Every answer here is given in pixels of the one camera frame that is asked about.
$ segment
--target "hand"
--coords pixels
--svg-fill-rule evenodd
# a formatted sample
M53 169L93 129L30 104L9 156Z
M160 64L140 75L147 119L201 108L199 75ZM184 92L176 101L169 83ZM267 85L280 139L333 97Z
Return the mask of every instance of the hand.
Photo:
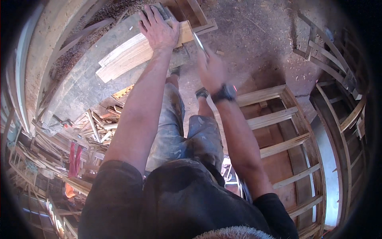
M141 21L139 21L138 26L141 33L149 40L151 48L155 50L159 49L174 49L179 39L179 26L180 23L174 19L170 18L169 24L167 24L156 7L150 7L145 5L144 9L147 13L146 15L140 11L139 15Z
M208 46L204 46L204 49L207 54L201 50L197 53L200 81L210 94L215 94L227 82L228 69L225 62L214 54Z

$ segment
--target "man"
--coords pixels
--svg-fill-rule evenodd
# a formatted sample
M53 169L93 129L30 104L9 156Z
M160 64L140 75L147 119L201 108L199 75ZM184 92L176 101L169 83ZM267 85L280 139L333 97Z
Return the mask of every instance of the man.
M198 53L199 112L183 138L179 72L166 78L179 37L155 7L140 13L141 32L154 51L123 108L118 130L87 197L80 238L298 238L296 226L274 194L260 149L226 84L227 69L210 49ZM232 165L253 204L224 189L218 125L220 113ZM145 183L145 170L151 171Z

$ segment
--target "black t-shirt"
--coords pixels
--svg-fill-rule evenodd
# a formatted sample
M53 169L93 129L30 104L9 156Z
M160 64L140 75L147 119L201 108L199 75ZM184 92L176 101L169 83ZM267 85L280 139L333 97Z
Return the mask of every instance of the black t-shirt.
M219 186L219 180L200 162L179 159L151 172L143 186L130 164L105 162L86 199L79 238L194 238L232 226L298 238L276 194L265 194L251 205Z

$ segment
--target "shorts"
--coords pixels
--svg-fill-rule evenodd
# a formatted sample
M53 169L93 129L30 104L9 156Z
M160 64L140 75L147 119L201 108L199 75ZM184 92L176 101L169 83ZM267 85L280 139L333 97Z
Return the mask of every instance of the shorts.
M212 164L220 173L224 158L219 126L214 118L193 115L189 119L187 138L183 121L185 106L178 89L171 83L165 85L158 132L147 159L146 171L176 159L198 159Z

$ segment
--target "wristwatch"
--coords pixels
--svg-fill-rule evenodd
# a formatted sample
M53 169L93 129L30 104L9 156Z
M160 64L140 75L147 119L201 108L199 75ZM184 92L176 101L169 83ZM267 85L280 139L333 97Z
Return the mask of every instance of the wristwatch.
M231 84L223 84L218 92L211 95L212 102L217 104L221 100L234 101L236 98L236 89Z

